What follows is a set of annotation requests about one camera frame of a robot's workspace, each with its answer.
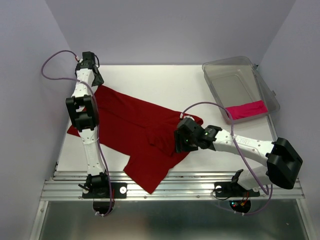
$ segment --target wall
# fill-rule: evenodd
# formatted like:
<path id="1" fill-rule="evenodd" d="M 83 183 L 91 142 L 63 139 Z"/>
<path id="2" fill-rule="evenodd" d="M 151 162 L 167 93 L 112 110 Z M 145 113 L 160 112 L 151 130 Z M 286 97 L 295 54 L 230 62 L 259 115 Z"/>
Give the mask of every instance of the wall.
<path id="1" fill-rule="evenodd" d="M 26 240 L 57 161 L 72 90 L 70 82 L 43 79 L 40 69 L 69 46 L 43 0 L 2 0 L 0 34 L 0 239 Z M 63 55 L 46 72 L 71 76 L 74 67 Z"/>
<path id="2" fill-rule="evenodd" d="M 304 160 L 299 178 L 318 230 L 319 16 L 319 0 L 297 0 L 259 66 L 262 77 L 275 91 L 281 106 L 273 116 L 276 131 L 290 140 Z"/>
<path id="3" fill-rule="evenodd" d="M 259 63 L 295 0 L 46 0 L 70 48 L 103 64 Z"/>

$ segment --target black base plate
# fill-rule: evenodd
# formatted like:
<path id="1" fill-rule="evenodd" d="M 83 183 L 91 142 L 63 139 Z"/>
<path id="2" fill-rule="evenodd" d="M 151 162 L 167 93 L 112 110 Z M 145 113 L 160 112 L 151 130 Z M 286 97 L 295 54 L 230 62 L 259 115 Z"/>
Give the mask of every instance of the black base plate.
<path id="1" fill-rule="evenodd" d="M 245 192 L 240 191 L 232 191 L 230 189 L 230 182 L 229 181 L 217 181 L 214 183 L 214 186 L 221 186 L 221 192 L 215 192 L 215 196 L 217 198 L 237 198 L 243 197 Z M 260 197 L 260 192 L 253 191 L 252 189 L 248 191 L 250 197 Z"/>
<path id="2" fill-rule="evenodd" d="M 126 199 L 127 191 L 125 193 L 120 192 L 120 188 L 125 187 L 127 189 L 128 184 L 125 182 L 111 182 L 111 189 L 114 199 Z M 95 189 L 92 192 L 82 193 L 83 199 L 109 199 L 110 192 L 108 187 L 102 187 Z"/>

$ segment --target plastic container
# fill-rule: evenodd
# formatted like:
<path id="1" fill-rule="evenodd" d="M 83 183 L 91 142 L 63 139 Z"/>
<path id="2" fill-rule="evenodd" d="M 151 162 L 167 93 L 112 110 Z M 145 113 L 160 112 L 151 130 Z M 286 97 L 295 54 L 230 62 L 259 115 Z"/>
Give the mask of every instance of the plastic container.
<path id="1" fill-rule="evenodd" d="M 204 78 L 219 105 L 240 106 L 262 100 L 268 112 L 234 120 L 241 123 L 261 118 L 280 109 L 273 92 L 257 72 L 249 58 L 236 56 L 202 65 Z M 230 124 L 227 113 L 220 108 L 224 120 Z"/>

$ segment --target gray floor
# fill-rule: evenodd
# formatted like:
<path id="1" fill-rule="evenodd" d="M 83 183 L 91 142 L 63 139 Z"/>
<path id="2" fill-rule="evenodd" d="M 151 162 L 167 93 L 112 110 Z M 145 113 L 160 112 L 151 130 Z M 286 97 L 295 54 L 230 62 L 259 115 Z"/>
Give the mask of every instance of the gray floor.
<path id="1" fill-rule="evenodd" d="M 265 201 L 253 201 L 252 209 Z M 272 200 L 253 216 L 214 206 L 217 201 L 116 202 L 111 215 L 94 215 L 91 202 L 51 202 L 41 240 L 304 240 L 295 200 Z"/>

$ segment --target garment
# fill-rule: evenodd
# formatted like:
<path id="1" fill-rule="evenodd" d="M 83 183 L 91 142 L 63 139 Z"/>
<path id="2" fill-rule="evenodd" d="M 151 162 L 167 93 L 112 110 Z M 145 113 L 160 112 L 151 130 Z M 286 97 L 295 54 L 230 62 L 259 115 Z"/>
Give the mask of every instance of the garment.
<path id="1" fill-rule="evenodd" d="M 230 112 L 233 120 L 243 119 L 268 112 L 268 109 L 262 100 L 240 106 L 230 106 L 226 107 L 226 109 Z"/>
<path id="2" fill-rule="evenodd" d="M 129 155 L 124 172 L 151 194 L 169 169 L 188 155 L 188 152 L 175 152 L 174 130 L 180 121 L 180 112 L 106 86 L 100 86 L 94 95 L 99 111 L 100 143 Z M 192 117 L 203 124 L 201 118 Z M 67 133 L 79 136 L 72 126 Z"/>

